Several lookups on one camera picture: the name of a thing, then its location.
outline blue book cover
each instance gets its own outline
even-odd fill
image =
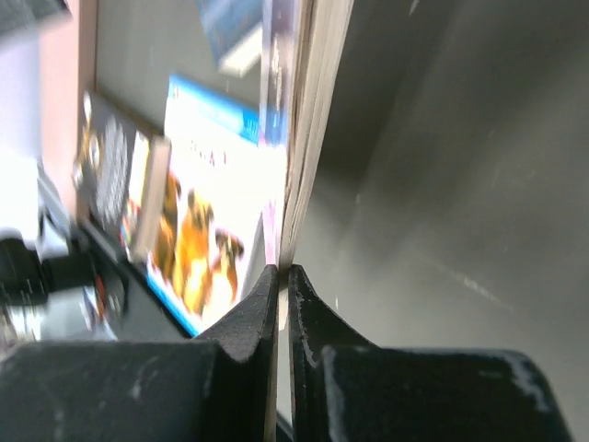
[[[172,144],[148,282],[191,336],[244,294],[265,199],[258,113],[172,76],[165,134]]]
[[[262,0],[196,0],[196,4],[217,65],[262,21]]]

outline paperback book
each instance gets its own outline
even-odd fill
[[[246,74],[261,55],[262,0],[196,0],[196,5],[219,70]]]
[[[264,0],[260,145],[274,189],[264,208],[266,262],[293,263],[317,172],[353,0]]]
[[[172,76],[165,133],[173,147],[148,281],[196,336],[243,297],[265,196],[258,114]]]
[[[73,180],[90,231],[110,241],[105,247],[144,262],[156,240],[171,145],[98,93],[85,93],[82,108]]]

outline black plastic jaw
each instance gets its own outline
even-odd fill
[[[295,440],[569,441],[548,382],[503,350],[369,343],[289,276]]]
[[[2,440],[273,440],[278,285],[185,343],[32,343],[0,363]]]

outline dog on book cover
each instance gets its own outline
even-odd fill
[[[235,304],[237,297],[237,261],[244,253],[243,242],[222,229],[215,231],[217,256],[207,279],[206,298],[202,306],[202,323],[210,327]]]
[[[188,311],[194,312],[201,303],[202,293],[192,289],[186,293],[190,278],[203,278],[209,264],[209,227],[214,219],[211,203],[191,189],[187,198],[187,211],[180,226],[176,245],[172,287],[177,297],[184,300]]]
[[[174,174],[168,173],[164,205],[159,219],[159,230],[152,260],[152,264],[159,269],[162,279],[167,284],[172,284],[172,271],[178,236],[178,199],[181,195],[182,188],[178,179]]]

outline gray surface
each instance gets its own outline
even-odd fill
[[[122,341],[175,342],[184,339],[157,301],[133,279],[128,289],[128,310],[122,323],[112,329]]]
[[[97,82],[163,127],[172,73],[258,104],[260,64],[240,79],[218,74],[194,0],[100,0]]]
[[[102,0],[98,79],[156,122],[170,71],[225,81],[192,3]],[[296,255],[376,343],[528,353],[578,440],[589,434],[587,23],[584,0],[357,1]],[[229,92],[257,97],[256,78],[238,84]]]
[[[43,341],[95,340],[112,341],[116,336],[108,324],[89,325],[87,305],[84,302],[84,289],[76,288],[52,294],[43,309],[40,321],[40,336]]]
[[[67,11],[64,0],[0,0],[0,39]]]

